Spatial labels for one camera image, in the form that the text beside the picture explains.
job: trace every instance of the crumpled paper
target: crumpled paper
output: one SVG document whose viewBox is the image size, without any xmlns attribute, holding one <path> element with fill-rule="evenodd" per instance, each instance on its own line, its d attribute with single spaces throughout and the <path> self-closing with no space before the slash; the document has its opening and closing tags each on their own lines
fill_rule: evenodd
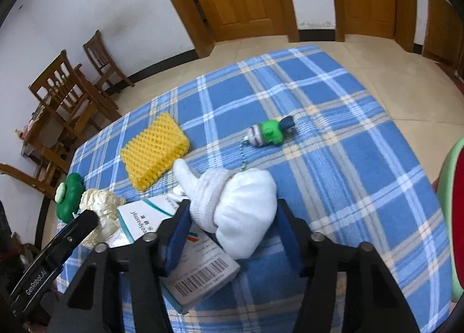
<svg viewBox="0 0 464 333">
<path fill-rule="evenodd" d="M 88 248 L 93 248 L 98 243 L 106 242 L 110 245 L 112 236 L 121 228 L 117 216 L 117 208 L 126 203 L 126 199 L 120 198 L 109 190 L 88 189 L 81 198 L 79 208 L 92 210 L 98 215 L 98 226 L 82 241 Z"/>
</svg>

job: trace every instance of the white glove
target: white glove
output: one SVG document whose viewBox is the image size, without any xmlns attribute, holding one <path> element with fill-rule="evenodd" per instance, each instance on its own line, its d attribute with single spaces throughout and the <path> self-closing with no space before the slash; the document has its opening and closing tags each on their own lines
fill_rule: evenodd
<svg viewBox="0 0 464 333">
<path fill-rule="evenodd" d="M 198 178 L 184 159 L 177 159 L 173 170 L 191 200 L 193 222 L 215 233 L 234 260 L 250 257 L 277 212 L 277 187 L 271 174 L 257 168 L 235 174 L 210 168 Z"/>
</svg>

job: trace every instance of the green clay toy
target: green clay toy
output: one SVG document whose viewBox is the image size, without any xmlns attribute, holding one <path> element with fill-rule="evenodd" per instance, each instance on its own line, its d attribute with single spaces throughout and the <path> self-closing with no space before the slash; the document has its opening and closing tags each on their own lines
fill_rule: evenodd
<svg viewBox="0 0 464 333">
<path fill-rule="evenodd" d="M 65 223 L 74 219 L 73 213 L 79 209 L 84 186 L 81 175 L 70 173 L 64 183 L 57 187 L 55 202 L 57 203 L 57 217 Z"/>
<path fill-rule="evenodd" d="M 280 121 L 267 120 L 248 128 L 243 141 L 255 147 L 268 144 L 279 145 L 284 141 L 284 132 L 294 126 L 295 121 L 292 116 L 287 116 Z"/>
</svg>

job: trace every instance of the keychain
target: keychain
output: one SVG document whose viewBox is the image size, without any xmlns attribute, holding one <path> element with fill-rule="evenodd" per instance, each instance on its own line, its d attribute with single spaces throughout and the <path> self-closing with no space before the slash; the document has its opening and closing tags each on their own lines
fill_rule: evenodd
<svg viewBox="0 0 464 333">
<path fill-rule="evenodd" d="M 269 144 L 280 145 L 284 141 L 284 133 L 294 126 L 295 120 L 293 120 L 293 117 L 287 116 L 280 121 L 272 119 L 249 127 L 240 142 L 240 153 L 243 160 L 240 169 L 244 171 L 247 167 L 247 160 L 243 151 L 244 145 L 249 144 L 256 148 Z"/>
</svg>

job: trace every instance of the floor tile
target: floor tile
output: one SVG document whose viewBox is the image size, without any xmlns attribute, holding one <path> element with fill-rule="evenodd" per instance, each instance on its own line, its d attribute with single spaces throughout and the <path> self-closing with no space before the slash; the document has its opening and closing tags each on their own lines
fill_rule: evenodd
<svg viewBox="0 0 464 333">
<path fill-rule="evenodd" d="M 390 45 L 373 43 L 345 43 L 345 47 L 361 68 L 391 68 L 404 62 L 405 52 Z"/>
<path fill-rule="evenodd" d="M 135 84 L 133 88 L 127 87 L 121 93 L 113 95 L 115 103 L 119 106 L 119 113 L 124 115 L 143 104 L 151 101 L 171 89 L 184 83 L 183 75 L 188 64 L 164 70 Z"/>
<path fill-rule="evenodd" d="M 213 51 L 210 54 L 210 57 L 215 56 L 224 56 L 225 54 L 230 55 L 231 58 L 237 57 L 238 49 L 240 48 L 240 40 L 233 40 L 233 41 L 223 41 L 221 43 L 217 43 L 214 46 Z"/>
<path fill-rule="evenodd" d="M 420 54 L 404 53 L 404 62 L 401 63 L 401 72 L 418 77 L 434 79 L 445 86 L 453 86 L 453 81 L 438 67 L 435 61 L 423 57 Z"/>
<path fill-rule="evenodd" d="M 391 70 L 363 73 L 392 118 L 464 124 L 464 97 L 457 87 Z"/>
<path fill-rule="evenodd" d="M 393 39 L 364 35 L 345 35 L 345 43 L 360 43 L 374 46 L 387 46 L 403 51 L 402 47 Z"/>
<path fill-rule="evenodd" d="M 415 152 L 430 182 L 440 172 L 451 147 L 464 137 L 464 126 L 442 122 L 395 120 Z"/>
<path fill-rule="evenodd" d="M 379 102 L 382 108 L 388 112 L 387 106 L 383 102 L 382 98 L 380 97 L 378 91 L 375 89 L 374 85 L 371 83 L 369 78 L 364 73 L 363 69 L 346 67 L 346 70 L 351 75 L 353 75 L 366 88 L 366 90 L 369 91 L 372 96 L 374 96 L 375 100 Z"/>
<path fill-rule="evenodd" d="M 287 36 L 263 36 L 243 39 L 240 41 L 240 48 L 235 61 L 239 62 L 276 50 L 299 46 L 298 44 L 300 43 L 289 43 Z"/>
<path fill-rule="evenodd" d="M 201 75 L 208 74 L 220 68 L 224 68 L 235 63 L 238 52 L 238 44 L 227 43 L 227 47 L 220 47 L 213 51 L 209 57 L 201 58 L 188 63 L 187 70 L 182 76 L 184 83 L 191 81 Z"/>
<path fill-rule="evenodd" d="M 335 61 L 337 61 L 344 68 L 348 67 L 359 67 L 358 62 L 343 43 L 338 43 L 335 41 L 321 41 L 315 45 L 319 46 L 324 52 L 331 56 Z"/>
</svg>

